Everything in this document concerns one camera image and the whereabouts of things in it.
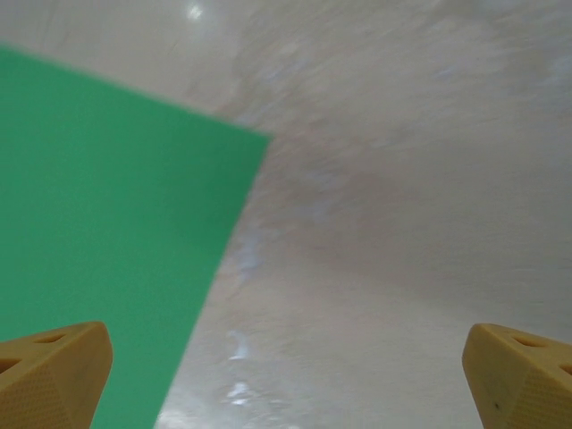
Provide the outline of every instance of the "green board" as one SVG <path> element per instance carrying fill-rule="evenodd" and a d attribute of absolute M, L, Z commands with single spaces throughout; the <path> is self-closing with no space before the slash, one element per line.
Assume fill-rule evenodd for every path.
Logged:
<path fill-rule="evenodd" d="M 268 138 L 0 47 L 0 341 L 106 323 L 94 428 L 151 428 Z"/>

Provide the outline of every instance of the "glossy floor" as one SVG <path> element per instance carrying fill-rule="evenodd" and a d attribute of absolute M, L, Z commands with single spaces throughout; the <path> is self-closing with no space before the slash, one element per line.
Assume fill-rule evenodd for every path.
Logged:
<path fill-rule="evenodd" d="M 566 0 L 0 0 L 0 36 L 275 141 L 160 429 L 480 427 L 468 329 L 572 341 Z"/>

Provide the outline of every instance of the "yellow plastic part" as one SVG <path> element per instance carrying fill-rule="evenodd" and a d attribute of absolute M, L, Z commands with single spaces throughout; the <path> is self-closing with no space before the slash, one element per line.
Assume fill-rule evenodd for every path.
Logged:
<path fill-rule="evenodd" d="M 572 428 L 571 345 L 476 324 L 463 367 L 485 429 Z"/>
<path fill-rule="evenodd" d="M 89 428 L 112 360 L 99 322 L 0 343 L 0 428 Z"/>

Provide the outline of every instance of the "textured surface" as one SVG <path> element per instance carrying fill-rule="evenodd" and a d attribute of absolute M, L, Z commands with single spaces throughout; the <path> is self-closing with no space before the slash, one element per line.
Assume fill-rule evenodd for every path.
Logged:
<path fill-rule="evenodd" d="M 93 427 L 151 427 L 267 138 L 7 49 L 0 92 L 0 340 L 101 320 Z"/>
<path fill-rule="evenodd" d="M 270 148 L 161 429 L 482 429 L 490 322 L 572 342 L 568 0 L 0 0 L 0 36 Z"/>
<path fill-rule="evenodd" d="M 0 342 L 0 427 L 89 429 L 112 359 L 101 323 Z"/>
<path fill-rule="evenodd" d="M 463 367 L 486 429 L 572 427 L 572 345 L 475 325 Z"/>

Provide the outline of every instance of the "green sheet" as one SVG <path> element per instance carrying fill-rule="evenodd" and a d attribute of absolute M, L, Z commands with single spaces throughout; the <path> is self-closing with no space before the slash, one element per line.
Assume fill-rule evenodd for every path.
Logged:
<path fill-rule="evenodd" d="M 0 341 L 107 324 L 92 427 L 151 428 L 268 138 L 0 47 Z"/>

